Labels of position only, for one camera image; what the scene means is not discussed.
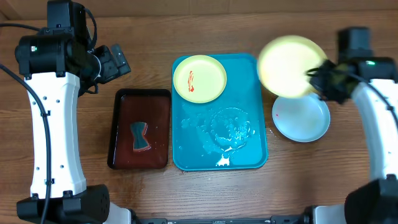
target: green light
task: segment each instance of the green light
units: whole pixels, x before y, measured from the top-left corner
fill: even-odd
[[[366,61],[366,65],[376,65],[376,63],[373,61]]]

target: wooden table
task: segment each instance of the wooden table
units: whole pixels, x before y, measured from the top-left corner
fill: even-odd
[[[259,51],[287,34],[308,37],[336,58],[336,31],[372,29],[378,55],[398,59],[397,11],[308,12],[225,16],[97,19],[98,45],[120,43],[132,72],[78,102],[80,158],[88,185],[106,184],[111,200],[140,217],[268,217],[301,213],[311,204],[343,203],[368,181],[368,150],[352,102],[329,103],[331,125],[321,140],[300,144],[276,130],[275,96],[263,91],[269,159],[256,170],[182,172],[111,170],[106,165],[114,95],[120,88],[171,89],[172,64],[181,55]],[[43,27],[45,21],[18,21]],[[0,29],[0,62],[18,72],[14,49],[32,31]],[[29,196],[33,171],[32,121],[27,93],[0,72],[0,220],[20,223],[16,202]]]

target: red stain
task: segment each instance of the red stain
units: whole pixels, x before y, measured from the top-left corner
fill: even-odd
[[[188,91],[193,92],[194,88],[193,88],[193,72],[191,71],[189,73],[189,77],[188,77]]]

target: yellow plate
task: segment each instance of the yellow plate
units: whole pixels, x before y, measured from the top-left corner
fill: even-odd
[[[206,55],[183,60],[174,71],[174,88],[193,103],[207,103],[221,95],[226,86],[224,66]]]
[[[327,59],[324,51],[307,38],[289,35],[267,44],[259,55],[257,69],[261,83],[285,98],[299,98],[315,89],[306,72]]]

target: blue tray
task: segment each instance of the blue tray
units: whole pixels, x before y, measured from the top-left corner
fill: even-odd
[[[256,59],[249,54],[210,55],[227,73],[224,92],[191,103],[172,90],[174,164],[185,171],[254,169],[268,158]],[[189,56],[178,58],[177,66]]]

